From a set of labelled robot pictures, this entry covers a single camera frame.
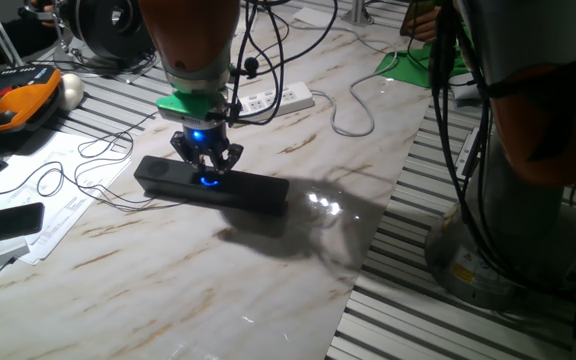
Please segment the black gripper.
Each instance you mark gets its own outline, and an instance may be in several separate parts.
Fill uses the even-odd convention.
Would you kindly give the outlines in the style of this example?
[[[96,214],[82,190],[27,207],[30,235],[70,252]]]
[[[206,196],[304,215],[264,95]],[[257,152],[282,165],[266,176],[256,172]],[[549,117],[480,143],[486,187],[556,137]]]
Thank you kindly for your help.
[[[206,170],[203,155],[212,154],[213,167],[220,174],[230,171],[244,150],[242,145],[229,145],[225,124],[205,130],[184,126],[183,132],[173,134],[170,144],[185,162],[198,171]]]

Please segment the operator hand with dark sleeve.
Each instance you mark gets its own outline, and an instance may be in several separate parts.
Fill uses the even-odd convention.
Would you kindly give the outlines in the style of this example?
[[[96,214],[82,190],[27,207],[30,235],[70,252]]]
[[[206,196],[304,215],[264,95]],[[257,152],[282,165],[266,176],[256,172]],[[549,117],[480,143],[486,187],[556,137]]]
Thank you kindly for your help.
[[[36,19],[39,21],[52,21],[59,17],[55,0],[24,0],[18,9],[18,15],[22,18]]]

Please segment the bare hand with grey sleeve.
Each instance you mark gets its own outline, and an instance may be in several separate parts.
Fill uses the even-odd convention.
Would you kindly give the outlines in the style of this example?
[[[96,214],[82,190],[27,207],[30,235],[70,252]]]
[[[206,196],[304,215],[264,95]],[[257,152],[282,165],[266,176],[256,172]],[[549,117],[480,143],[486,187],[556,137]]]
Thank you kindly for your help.
[[[414,18],[407,22],[407,31],[410,36],[425,43],[434,42],[436,40],[436,21],[440,10],[440,6],[435,6],[430,11],[414,13]]]

